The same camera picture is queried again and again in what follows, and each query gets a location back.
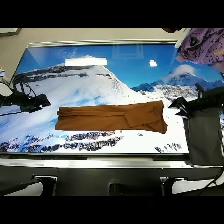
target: folded brown fabric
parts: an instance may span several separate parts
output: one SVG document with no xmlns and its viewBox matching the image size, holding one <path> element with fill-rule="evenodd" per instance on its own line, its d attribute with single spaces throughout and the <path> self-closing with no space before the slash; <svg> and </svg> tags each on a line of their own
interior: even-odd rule
<svg viewBox="0 0 224 224">
<path fill-rule="evenodd" d="M 147 130 L 166 133 L 163 102 L 129 105 L 60 107 L 56 130 L 114 131 Z"/>
</svg>

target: blue sky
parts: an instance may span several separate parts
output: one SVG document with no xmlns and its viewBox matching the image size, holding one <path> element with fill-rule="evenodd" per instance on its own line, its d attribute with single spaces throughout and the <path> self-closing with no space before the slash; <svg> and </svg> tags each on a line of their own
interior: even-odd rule
<svg viewBox="0 0 224 224">
<path fill-rule="evenodd" d="M 156 81 L 182 64 L 193 66 L 196 75 L 207 81 L 221 79 L 219 71 L 207 65 L 179 63 L 175 59 L 177 49 L 173 44 L 27 48 L 17 73 L 54 66 L 64 63 L 65 58 L 85 55 L 106 58 L 106 67 L 129 87 Z M 149 61 L 152 59 L 157 62 L 157 67 L 150 67 Z"/>
</svg>

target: white floor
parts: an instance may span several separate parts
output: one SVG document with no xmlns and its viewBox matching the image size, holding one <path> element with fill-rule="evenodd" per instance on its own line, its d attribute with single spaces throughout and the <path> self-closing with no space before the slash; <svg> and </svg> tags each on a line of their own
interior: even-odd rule
<svg viewBox="0 0 224 224">
<path fill-rule="evenodd" d="M 181 31 L 162 28 L 23 28 L 18 35 L 0 37 L 0 67 L 10 78 L 29 43 L 66 40 L 178 39 Z"/>
</svg>

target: screen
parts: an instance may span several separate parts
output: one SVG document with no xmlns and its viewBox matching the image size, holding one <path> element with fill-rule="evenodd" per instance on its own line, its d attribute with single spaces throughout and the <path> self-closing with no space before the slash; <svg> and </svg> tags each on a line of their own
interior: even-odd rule
<svg viewBox="0 0 224 224">
<path fill-rule="evenodd" d="M 176 60 L 173 44 L 27 48 L 16 76 L 51 105 L 33 113 L 0 117 L 0 152 L 188 153 L 182 118 L 168 106 L 177 97 L 196 99 L 195 83 L 223 86 L 219 71 Z M 65 66 L 71 58 L 105 58 L 107 65 Z M 166 134 L 144 130 L 56 131 L 61 106 L 125 105 L 162 100 Z M 20 111 L 1 106 L 0 114 Z"/>
</svg>

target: purple patterned cloth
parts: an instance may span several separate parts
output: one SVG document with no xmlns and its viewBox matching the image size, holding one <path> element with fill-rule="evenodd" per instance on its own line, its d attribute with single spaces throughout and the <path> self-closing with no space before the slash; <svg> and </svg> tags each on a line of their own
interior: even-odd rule
<svg viewBox="0 0 224 224">
<path fill-rule="evenodd" d="M 214 65 L 224 61 L 224 28 L 192 28 L 178 49 L 177 60 Z"/>
</svg>

